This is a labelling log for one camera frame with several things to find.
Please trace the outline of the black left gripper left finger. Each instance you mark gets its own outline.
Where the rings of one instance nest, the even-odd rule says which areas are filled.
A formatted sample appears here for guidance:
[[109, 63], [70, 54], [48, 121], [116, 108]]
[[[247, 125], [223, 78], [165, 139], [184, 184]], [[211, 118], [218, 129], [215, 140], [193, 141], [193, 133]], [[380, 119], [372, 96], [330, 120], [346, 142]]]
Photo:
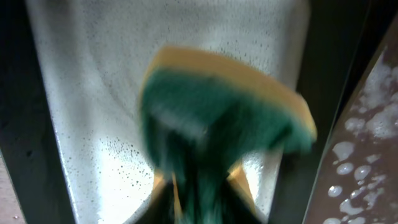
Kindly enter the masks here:
[[151, 199], [146, 211], [134, 224], [174, 224], [174, 185], [171, 182], [161, 183], [156, 187], [157, 195]]

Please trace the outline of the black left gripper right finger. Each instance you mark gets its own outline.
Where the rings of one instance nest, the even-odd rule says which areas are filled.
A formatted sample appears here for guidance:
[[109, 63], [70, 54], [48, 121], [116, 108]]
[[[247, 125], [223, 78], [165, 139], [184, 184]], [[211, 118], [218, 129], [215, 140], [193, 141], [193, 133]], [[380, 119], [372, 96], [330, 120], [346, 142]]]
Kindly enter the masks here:
[[227, 180], [222, 185], [222, 204], [222, 224], [261, 224]]

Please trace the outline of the green and yellow sponge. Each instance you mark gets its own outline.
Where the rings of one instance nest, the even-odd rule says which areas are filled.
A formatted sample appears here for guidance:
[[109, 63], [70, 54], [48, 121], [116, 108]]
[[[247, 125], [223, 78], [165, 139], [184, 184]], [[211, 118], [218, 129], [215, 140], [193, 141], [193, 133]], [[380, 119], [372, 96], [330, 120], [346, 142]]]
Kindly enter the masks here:
[[175, 223], [222, 223], [225, 180], [258, 219], [243, 156], [307, 152], [317, 140], [301, 95], [235, 59], [185, 47], [157, 52], [139, 114], [155, 167], [153, 196], [161, 183], [173, 183]]

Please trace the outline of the small black soapy tray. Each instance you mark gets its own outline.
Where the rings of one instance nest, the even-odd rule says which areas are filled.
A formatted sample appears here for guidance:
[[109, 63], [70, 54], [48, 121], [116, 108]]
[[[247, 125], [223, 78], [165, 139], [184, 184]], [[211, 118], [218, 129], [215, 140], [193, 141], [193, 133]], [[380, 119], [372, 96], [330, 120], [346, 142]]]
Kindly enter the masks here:
[[262, 218], [300, 223], [371, 1], [2, 1], [1, 153], [28, 223], [133, 222], [152, 188], [137, 96], [161, 46], [212, 50], [296, 89], [309, 155], [244, 159]]

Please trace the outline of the dark brown plastic tray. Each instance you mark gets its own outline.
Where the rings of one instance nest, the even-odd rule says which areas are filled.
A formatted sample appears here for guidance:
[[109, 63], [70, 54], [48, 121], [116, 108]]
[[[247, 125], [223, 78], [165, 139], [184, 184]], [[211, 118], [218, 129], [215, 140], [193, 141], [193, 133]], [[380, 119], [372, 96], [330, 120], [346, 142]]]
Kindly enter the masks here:
[[304, 223], [397, 223], [397, 19], [327, 142]]

